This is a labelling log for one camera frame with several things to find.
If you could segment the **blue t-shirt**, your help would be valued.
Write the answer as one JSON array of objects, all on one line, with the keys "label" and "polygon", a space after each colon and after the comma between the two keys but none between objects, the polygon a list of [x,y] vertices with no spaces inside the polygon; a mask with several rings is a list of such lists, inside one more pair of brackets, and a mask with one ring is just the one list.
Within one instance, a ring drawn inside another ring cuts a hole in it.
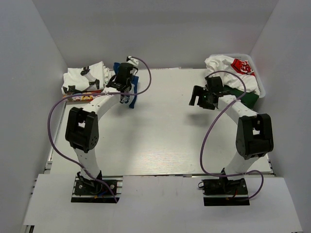
[{"label": "blue t-shirt", "polygon": [[[139,81],[137,72],[135,73],[135,77],[137,78],[137,81]],[[120,103],[124,105],[128,105],[129,108],[133,109],[135,107],[136,100],[137,100],[137,94],[136,95],[121,95]]]}]

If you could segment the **white and green t-shirt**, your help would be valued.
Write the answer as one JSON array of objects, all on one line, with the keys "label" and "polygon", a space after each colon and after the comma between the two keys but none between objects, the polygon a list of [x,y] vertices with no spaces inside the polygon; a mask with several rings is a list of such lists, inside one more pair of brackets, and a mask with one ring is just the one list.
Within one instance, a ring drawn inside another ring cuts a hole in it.
[{"label": "white and green t-shirt", "polygon": [[241,102],[254,108],[260,96],[257,78],[249,58],[235,58],[228,55],[213,55],[205,60],[207,74],[220,76],[225,90],[238,97],[246,91]]}]

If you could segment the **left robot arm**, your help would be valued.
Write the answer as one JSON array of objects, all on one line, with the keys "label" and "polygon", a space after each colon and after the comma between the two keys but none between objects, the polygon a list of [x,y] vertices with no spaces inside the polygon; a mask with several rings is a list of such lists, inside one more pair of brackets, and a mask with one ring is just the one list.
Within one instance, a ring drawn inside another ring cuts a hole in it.
[{"label": "left robot arm", "polygon": [[71,108],[68,116],[65,139],[74,149],[78,162],[83,166],[77,174],[87,187],[100,189],[102,184],[95,179],[102,179],[98,167],[95,147],[99,141],[99,120],[114,105],[120,103],[133,109],[137,100],[138,59],[128,58],[126,62],[114,64],[115,74],[106,84],[104,91],[121,92],[117,95],[96,97],[82,108]]}]

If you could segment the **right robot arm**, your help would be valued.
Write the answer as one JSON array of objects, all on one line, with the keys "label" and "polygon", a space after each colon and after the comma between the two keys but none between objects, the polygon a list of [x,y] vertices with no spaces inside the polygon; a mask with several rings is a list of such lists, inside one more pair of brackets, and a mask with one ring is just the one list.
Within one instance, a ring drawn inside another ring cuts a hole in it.
[{"label": "right robot arm", "polygon": [[[241,99],[246,94],[236,97],[224,89],[220,77],[206,77],[205,86],[194,86],[190,106],[198,105],[203,109],[220,112],[213,120],[203,139],[199,163],[201,170],[211,176],[211,179],[203,181],[203,186],[209,189],[223,189],[229,192],[240,186],[245,175],[259,174],[262,172],[251,166],[258,159],[264,157],[274,148],[272,121],[268,114],[259,114],[245,106]],[[205,144],[213,127],[220,117],[226,114],[237,125],[235,148],[236,152],[230,163],[220,173],[211,173],[205,170],[203,165],[203,154]]]}]

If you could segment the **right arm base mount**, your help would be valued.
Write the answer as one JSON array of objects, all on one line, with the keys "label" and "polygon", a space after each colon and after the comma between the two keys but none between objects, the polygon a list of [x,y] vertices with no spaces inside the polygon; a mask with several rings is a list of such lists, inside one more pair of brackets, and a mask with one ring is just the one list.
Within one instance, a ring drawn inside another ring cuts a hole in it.
[{"label": "right arm base mount", "polygon": [[198,183],[203,191],[204,206],[249,206],[245,179],[204,179]]}]

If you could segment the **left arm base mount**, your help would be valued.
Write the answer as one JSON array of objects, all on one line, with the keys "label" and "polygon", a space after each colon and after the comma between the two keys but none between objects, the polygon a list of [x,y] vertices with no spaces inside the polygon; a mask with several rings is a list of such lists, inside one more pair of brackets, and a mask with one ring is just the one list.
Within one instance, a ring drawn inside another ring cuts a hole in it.
[{"label": "left arm base mount", "polygon": [[[104,182],[114,193],[117,200],[121,197],[122,177],[105,177]],[[72,195],[72,203],[116,203],[111,192],[105,185],[100,184],[99,187],[90,187],[84,184],[78,177],[75,178]]]}]

